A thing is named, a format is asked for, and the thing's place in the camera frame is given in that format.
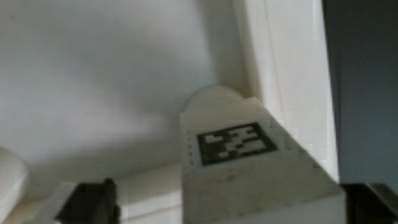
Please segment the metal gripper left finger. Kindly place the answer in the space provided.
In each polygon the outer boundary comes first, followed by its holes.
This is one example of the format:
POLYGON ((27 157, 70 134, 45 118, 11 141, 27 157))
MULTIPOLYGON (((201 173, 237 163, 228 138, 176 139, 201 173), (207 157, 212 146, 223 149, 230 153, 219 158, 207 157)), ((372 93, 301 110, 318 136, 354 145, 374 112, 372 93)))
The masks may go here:
POLYGON ((34 217, 34 224, 121 224, 118 185, 111 178, 61 187, 34 217))

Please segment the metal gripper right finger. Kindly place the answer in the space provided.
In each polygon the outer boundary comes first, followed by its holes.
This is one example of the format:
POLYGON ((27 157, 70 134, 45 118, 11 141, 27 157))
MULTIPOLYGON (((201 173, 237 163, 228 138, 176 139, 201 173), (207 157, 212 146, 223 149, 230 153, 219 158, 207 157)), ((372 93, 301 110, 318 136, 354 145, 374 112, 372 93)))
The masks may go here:
POLYGON ((342 185, 347 193, 347 224, 398 224, 398 194, 382 183, 342 185))

